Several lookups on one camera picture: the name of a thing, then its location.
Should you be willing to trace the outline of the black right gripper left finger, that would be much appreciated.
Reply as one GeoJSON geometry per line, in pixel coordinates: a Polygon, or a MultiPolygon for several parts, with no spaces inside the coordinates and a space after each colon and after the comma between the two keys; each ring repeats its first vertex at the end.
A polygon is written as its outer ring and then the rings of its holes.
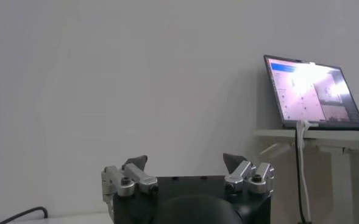
{"type": "Polygon", "coordinates": [[[158,191],[158,179],[144,171],[147,161],[148,157],[142,155],[129,158],[120,168],[104,167],[101,172],[103,201],[111,203],[115,195],[131,197],[137,189],[144,194],[155,194],[158,191]]]}

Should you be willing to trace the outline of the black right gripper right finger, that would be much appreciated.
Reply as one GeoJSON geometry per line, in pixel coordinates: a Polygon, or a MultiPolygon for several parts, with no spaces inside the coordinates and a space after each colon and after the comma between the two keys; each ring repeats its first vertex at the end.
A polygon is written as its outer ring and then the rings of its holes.
{"type": "Polygon", "coordinates": [[[247,158],[229,153],[223,154],[224,164],[229,172],[224,177],[226,190],[238,194],[245,187],[252,194],[271,194],[274,191],[274,168],[270,163],[258,166],[247,158]]]}

